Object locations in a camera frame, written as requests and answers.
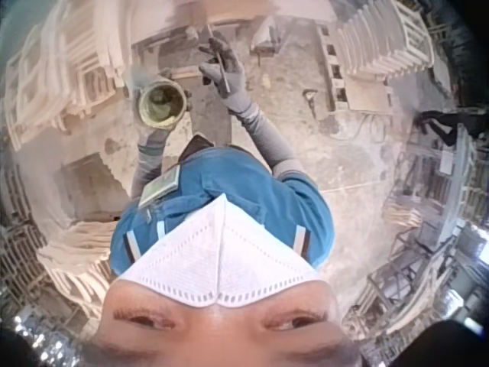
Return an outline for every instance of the arm sleeve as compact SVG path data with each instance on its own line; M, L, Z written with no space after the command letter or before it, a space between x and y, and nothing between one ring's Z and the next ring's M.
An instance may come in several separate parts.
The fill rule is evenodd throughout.
M297 195L303 223L310 231L306 260L314 268L318 268L328 258L335 240L335 229L328 205L314 182L305 174L285 173L280 181Z
M247 117L239 117L243 127L256 145L261 156L272 170L274 177L288 171L304 172L304 168L274 124L269 122L256 103L248 109Z
M150 148L138 145L138 165L132 177L131 199L139 199L144 186L161 175L163 165L163 147Z

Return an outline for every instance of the white face mask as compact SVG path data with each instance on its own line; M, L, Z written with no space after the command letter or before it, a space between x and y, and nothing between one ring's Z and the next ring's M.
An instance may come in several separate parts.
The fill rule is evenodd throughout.
M320 280L225 194L155 243L119 279L193 307L241 307Z

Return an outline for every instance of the blue polo shirt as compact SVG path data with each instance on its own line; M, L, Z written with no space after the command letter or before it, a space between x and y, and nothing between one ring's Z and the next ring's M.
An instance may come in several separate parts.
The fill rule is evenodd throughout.
M278 180L244 151L207 148L180 164L177 190L148 208L138 209L132 203L125 210L112 236L112 270L120 275L131 266L127 233L143 255L190 213L223 193L285 245L293 248L297 234L302 233L306 242L302 255L313 267L328 257L335 237L332 216L305 174L285 173Z

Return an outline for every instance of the name tag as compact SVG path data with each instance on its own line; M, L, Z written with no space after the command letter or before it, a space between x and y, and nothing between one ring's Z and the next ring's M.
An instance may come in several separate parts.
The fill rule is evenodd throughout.
M150 183L147 183L139 200L138 208L144 208L162 196L178 189L179 179L180 165L177 165Z

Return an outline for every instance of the gloved hand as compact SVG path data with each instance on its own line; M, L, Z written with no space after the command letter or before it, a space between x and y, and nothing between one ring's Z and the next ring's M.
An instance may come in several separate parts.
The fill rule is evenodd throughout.
M163 78L169 79L171 75L171 69L166 68L160 75L148 73L145 69L133 65L126 70L124 78L125 83L128 86L129 98L131 99L131 109L134 117L136 129L138 131L138 148L139 151L148 155L162 155L164 146L167 142L168 136L172 130L166 130L161 128L152 128L141 120L139 114L139 98L141 97L142 90L152 84L156 80ZM190 97L190 93L185 91L186 97Z
M204 83L214 82L222 102L230 113L235 115L241 122L256 114L258 108L246 92L245 69L224 37L211 37L209 46L201 46L199 50L213 56L211 60L199 65L199 70L204 76ZM222 63L224 64L224 71L230 89L229 93L225 88L224 78L216 57L217 53L221 55Z

